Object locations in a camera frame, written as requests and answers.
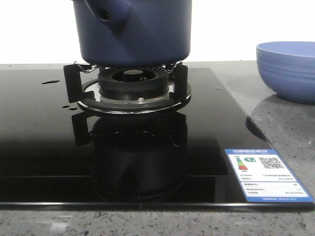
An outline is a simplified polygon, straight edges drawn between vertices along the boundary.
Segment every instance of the gas burner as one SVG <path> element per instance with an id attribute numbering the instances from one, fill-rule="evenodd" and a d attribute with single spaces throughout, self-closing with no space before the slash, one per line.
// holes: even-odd
<path id="1" fill-rule="evenodd" d="M 98 79 L 81 84 L 80 72 L 90 65 L 66 65 L 64 76 L 69 102 L 97 114 L 148 114 L 178 110 L 190 101 L 188 67 L 175 64 L 137 69 L 99 69 Z"/>

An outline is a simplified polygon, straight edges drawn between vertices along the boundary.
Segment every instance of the drip tray ring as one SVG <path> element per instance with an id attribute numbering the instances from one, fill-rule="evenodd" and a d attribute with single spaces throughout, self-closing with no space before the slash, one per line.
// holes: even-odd
<path id="1" fill-rule="evenodd" d="M 155 97 L 138 100 L 114 100 L 106 98 L 99 93 L 98 80 L 91 80 L 82 85 L 83 92 L 93 91 L 95 99 L 85 98 L 78 102 L 83 110 L 96 112 L 99 114 L 147 114 L 154 112 L 162 112 L 166 110 L 178 110 L 189 103 L 191 97 L 191 88 L 187 84 L 187 96 L 184 102 L 178 102 L 169 98 L 169 93 L 174 92 L 175 84 L 169 82 L 168 92 Z"/>

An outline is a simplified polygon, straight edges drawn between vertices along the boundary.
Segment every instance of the gas stove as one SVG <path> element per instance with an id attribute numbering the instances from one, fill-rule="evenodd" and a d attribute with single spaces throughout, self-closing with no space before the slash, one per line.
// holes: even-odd
<path id="1" fill-rule="evenodd" d="M 99 81 L 145 84 L 168 68 L 80 66 L 2 66 L 0 208 L 314 209 L 311 196 L 249 197 L 238 170 L 250 163 L 236 170 L 229 152 L 273 148 L 209 68 L 180 65 L 150 97 Z"/>

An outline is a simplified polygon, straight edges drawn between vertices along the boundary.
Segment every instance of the white wall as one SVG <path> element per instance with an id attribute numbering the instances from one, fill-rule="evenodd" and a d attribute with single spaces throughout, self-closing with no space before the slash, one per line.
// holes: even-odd
<path id="1" fill-rule="evenodd" d="M 0 0 L 0 63 L 82 62 L 72 1 Z M 187 61 L 253 60 L 260 42 L 315 41 L 314 0 L 193 0 Z"/>

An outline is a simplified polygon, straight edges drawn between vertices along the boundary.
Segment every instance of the blue pot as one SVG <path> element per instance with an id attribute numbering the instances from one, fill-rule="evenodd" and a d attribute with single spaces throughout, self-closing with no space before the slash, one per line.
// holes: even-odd
<path id="1" fill-rule="evenodd" d="M 74 0 L 81 55 L 106 67 L 174 63 L 190 52 L 191 0 Z"/>
<path id="2" fill-rule="evenodd" d="M 268 42 L 257 45 L 258 71 L 279 97 L 315 103 L 315 42 Z"/>

